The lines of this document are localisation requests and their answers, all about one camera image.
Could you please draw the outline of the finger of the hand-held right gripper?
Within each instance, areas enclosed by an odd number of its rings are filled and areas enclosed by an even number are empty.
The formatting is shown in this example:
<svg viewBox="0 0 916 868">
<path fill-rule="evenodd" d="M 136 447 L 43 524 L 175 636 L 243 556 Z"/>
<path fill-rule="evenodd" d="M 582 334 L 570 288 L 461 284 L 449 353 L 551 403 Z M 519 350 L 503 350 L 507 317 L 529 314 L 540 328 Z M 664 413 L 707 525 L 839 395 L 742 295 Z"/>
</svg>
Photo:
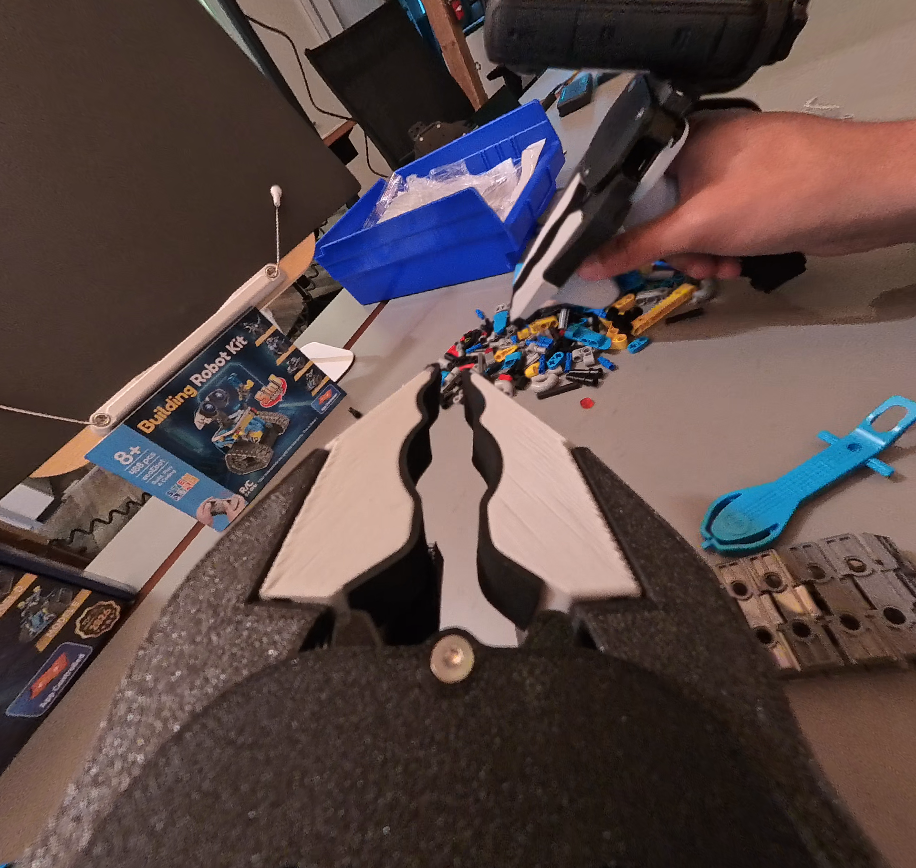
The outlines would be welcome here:
<svg viewBox="0 0 916 868">
<path fill-rule="evenodd" d="M 574 219 L 574 179 L 557 195 L 541 229 L 517 265 L 511 288 L 511 315 L 532 315 L 544 307 L 563 283 L 550 280 L 555 264 L 567 248 L 574 225 L 564 231 L 567 219 Z"/>
<path fill-rule="evenodd" d="M 528 319 L 562 289 L 578 266 L 571 257 L 583 223 L 584 190 L 565 190 L 520 265 L 520 318 Z"/>
</svg>

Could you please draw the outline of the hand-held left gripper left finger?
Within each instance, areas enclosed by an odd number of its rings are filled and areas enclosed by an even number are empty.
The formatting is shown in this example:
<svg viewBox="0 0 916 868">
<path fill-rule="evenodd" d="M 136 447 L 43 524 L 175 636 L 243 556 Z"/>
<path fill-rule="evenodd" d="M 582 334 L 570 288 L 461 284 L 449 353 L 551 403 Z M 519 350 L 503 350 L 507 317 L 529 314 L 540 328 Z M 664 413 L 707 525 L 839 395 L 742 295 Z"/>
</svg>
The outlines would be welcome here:
<svg viewBox="0 0 916 868">
<path fill-rule="evenodd" d="M 259 599 L 336 602 L 421 542 L 441 371 L 429 365 L 327 446 Z"/>
</svg>

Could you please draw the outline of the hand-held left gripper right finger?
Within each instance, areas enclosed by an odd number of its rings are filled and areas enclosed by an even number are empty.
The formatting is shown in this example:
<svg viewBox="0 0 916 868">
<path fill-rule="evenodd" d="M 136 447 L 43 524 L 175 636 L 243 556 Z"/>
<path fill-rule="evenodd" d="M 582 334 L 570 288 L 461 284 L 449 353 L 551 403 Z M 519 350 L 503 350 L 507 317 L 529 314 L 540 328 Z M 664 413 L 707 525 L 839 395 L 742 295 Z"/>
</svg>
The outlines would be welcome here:
<svg viewBox="0 0 916 868">
<path fill-rule="evenodd" d="M 570 443 L 494 384 L 463 375 L 479 507 L 477 577 L 519 629 L 543 611 L 635 599 L 642 587 Z"/>
</svg>

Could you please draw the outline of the pile of blue yellow bricks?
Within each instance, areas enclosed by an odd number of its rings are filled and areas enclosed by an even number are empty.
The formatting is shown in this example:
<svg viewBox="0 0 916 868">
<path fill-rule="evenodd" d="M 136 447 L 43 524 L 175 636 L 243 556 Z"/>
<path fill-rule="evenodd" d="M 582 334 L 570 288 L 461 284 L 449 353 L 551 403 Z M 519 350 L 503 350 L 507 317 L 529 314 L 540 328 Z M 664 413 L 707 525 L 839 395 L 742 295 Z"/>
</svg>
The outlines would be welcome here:
<svg viewBox="0 0 916 868">
<path fill-rule="evenodd" d="M 658 261 L 616 278 L 594 307 L 552 303 L 521 322 L 510 319 L 505 303 L 491 313 L 476 309 L 475 325 L 438 359 L 441 408 L 464 402 L 471 373 L 509 397 L 530 391 L 543 400 L 598 388 L 617 369 L 615 357 L 648 347 L 652 327 L 701 316 L 717 289 L 715 279 L 697 280 Z"/>
</svg>

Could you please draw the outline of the grey toy track belt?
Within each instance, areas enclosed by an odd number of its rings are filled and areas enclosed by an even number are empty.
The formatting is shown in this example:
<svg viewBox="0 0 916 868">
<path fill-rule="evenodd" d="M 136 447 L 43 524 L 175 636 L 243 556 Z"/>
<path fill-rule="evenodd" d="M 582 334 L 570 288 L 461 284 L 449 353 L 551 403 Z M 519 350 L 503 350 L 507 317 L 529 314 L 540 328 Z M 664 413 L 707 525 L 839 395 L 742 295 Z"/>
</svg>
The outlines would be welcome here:
<svg viewBox="0 0 916 868">
<path fill-rule="evenodd" d="M 914 668 L 914 556 L 885 535 L 836 534 L 711 567 L 786 677 Z"/>
</svg>

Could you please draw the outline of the person's right forearm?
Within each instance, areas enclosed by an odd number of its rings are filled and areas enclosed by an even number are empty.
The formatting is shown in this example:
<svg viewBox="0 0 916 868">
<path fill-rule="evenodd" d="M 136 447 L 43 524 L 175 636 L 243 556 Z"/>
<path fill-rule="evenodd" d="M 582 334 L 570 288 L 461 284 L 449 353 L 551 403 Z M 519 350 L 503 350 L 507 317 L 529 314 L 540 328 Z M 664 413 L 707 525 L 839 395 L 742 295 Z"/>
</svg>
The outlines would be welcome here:
<svg viewBox="0 0 916 868">
<path fill-rule="evenodd" d="M 815 254 L 865 253 L 915 242 L 915 121 L 831 127 L 827 217 Z"/>
</svg>

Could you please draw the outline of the person's right hand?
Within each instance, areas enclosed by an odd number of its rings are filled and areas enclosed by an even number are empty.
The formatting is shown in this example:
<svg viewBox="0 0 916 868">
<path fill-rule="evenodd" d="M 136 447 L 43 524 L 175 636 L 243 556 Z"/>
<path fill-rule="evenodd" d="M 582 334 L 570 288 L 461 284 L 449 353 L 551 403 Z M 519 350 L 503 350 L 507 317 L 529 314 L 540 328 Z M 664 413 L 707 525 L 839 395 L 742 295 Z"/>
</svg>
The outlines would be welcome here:
<svg viewBox="0 0 916 868">
<path fill-rule="evenodd" d="M 679 204 L 603 244 L 579 267 L 598 281 L 665 261 L 698 280 L 739 276 L 740 260 L 836 251 L 822 235 L 832 149 L 847 125 L 792 114 L 699 124 L 671 167 Z"/>
</svg>

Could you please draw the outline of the clear plastic bags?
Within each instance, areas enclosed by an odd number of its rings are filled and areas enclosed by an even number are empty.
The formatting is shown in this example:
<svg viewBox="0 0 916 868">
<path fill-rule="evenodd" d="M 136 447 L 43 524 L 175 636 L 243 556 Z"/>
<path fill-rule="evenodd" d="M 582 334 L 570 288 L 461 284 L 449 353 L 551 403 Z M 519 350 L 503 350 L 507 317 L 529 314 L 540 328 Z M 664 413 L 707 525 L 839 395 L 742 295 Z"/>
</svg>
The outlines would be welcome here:
<svg viewBox="0 0 916 868">
<path fill-rule="evenodd" d="M 531 180 L 545 140 L 533 142 L 516 162 L 507 159 L 474 175 L 464 160 L 433 169 L 427 176 L 393 174 L 365 221 L 365 230 L 421 207 L 458 194 L 475 191 L 501 221 L 505 221 Z"/>
</svg>

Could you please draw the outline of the blue plastic bin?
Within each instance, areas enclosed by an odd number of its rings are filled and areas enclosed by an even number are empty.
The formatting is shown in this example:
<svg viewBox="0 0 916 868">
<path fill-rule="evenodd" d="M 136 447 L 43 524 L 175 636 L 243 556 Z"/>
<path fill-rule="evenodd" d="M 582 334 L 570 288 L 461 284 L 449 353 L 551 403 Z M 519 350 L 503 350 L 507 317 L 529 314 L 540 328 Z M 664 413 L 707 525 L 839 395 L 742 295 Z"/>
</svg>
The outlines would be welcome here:
<svg viewBox="0 0 916 868">
<path fill-rule="evenodd" d="M 464 162 L 474 175 L 542 143 L 531 177 L 502 220 L 471 189 L 369 226 L 385 188 L 376 182 L 316 245 L 315 259 L 360 303 L 376 303 L 512 271 L 554 197 L 564 165 L 561 140 L 535 100 L 399 170 L 426 177 Z"/>
</svg>

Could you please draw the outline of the blue robot kit box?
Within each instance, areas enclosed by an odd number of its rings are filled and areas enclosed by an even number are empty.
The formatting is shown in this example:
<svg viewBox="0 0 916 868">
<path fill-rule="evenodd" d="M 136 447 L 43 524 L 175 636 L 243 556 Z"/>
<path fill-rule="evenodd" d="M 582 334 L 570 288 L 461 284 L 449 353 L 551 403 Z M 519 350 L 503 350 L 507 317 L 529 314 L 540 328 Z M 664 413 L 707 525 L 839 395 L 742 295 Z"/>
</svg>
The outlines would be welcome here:
<svg viewBox="0 0 916 868">
<path fill-rule="evenodd" d="M 130 587 L 2 557 L 2 772 L 112 639 L 134 601 Z"/>
<path fill-rule="evenodd" d="M 221 532 L 345 395 L 313 358 L 252 308 L 86 459 Z"/>
</svg>

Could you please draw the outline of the white rounded board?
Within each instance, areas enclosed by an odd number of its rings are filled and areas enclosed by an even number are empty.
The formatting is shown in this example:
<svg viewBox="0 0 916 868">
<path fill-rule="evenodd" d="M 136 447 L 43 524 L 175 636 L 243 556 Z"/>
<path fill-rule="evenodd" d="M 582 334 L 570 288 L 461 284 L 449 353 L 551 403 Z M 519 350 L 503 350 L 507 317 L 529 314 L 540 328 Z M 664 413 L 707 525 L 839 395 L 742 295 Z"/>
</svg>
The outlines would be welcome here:
<svg viewBox="0 0 916 868">
<path fill-rule="evenodd" d="M 355 356 L 349 348 L 334 347 L 312 341 L 300 347 L 300 352 L 333 382 L 339 382 L 352 368 Z"/>
</svg>

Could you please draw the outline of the blue brick separator tool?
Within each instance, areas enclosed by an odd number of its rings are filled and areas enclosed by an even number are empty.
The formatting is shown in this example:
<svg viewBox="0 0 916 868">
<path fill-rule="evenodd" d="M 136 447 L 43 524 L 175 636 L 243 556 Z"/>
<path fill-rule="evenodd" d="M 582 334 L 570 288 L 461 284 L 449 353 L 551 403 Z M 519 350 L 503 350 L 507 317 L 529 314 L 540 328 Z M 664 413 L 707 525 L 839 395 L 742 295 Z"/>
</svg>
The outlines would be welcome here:
<svg viewBox="0 0 916 868">
<path fill-rule="evenodd" d="M 700 527 L 704 550 L 727 556 L 761 552 L 782 535 L 809 500 L 861 469 L 884 478 L 894 469 L 879 458 L 915 422 L 915 404 L 894 395 L 865 416 L 849 434 L 821 431 L 825 448 L 773 481 L 727 492 L 708 507 Z"/>
</svg>

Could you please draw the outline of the black office chair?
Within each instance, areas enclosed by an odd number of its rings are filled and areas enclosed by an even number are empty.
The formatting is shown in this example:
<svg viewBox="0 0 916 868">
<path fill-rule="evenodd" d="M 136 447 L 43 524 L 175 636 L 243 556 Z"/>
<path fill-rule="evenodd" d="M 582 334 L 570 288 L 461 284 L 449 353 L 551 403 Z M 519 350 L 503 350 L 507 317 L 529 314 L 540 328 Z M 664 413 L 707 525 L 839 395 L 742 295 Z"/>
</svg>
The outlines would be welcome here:
<svg viewBox="0 0 916 868">
<path fill-rule="evenodd" d="M 414 160 L 413 126 L 475 117 L 471 101 L 397 0 L 385 0 L 306 56 L 391 168 Z"/>
</svg>

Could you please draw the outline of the white plank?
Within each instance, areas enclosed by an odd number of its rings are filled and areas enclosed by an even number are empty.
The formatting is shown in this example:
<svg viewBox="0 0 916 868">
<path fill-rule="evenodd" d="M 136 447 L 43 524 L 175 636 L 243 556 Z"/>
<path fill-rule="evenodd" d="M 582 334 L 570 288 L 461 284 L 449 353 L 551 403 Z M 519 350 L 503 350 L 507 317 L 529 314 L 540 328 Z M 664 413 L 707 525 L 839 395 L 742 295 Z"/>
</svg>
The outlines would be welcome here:
<svg viewBox="0 0 916 868">
<path fill-rule="evenodd" d="M 209 345 L 218 334 L 253 308 L 263 310 L 312 264 L 316 235 L 310 234 L 278 264 L 265 265 L 240 286 L 217 311 L 169 353 L 129 381 L 120 392 L 96 410 L 84 427 L 60 450 L 30 474 L 31 478 L 59 476 L 80 468 L 88 452 L 143 404 L 177 371 Z"/>
</svg>

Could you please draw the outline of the black partition panel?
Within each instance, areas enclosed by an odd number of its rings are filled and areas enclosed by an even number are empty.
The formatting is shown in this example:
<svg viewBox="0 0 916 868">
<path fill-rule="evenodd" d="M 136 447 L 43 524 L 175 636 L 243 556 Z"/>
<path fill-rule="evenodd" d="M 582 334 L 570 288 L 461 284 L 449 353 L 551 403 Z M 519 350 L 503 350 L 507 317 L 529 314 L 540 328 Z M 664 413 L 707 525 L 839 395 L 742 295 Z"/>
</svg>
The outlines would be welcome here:
<svg viewBox="0 0 916 868">
<path fill-rule="evenodd" d="M 1 0 L 2 403 L 88 420 L 360 185 L 197 0 Z"/>
</svg>

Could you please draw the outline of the wooden post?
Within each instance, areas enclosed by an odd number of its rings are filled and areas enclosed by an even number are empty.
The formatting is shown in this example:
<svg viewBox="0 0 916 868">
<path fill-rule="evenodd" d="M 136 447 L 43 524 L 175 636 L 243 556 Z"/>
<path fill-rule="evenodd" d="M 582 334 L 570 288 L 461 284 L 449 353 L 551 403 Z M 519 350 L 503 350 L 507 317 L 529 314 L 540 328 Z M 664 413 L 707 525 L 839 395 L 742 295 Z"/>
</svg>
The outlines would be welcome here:
<svg viewBox="0 0 916 868">
<path fill-rule="evenodd" d="M 455 81 L 474 109 L 487 103 L 488 97 L 475 61 L 448 0 L 423 0 L 430 26 L 440 45 L 443 59 Z"/>
</svg>

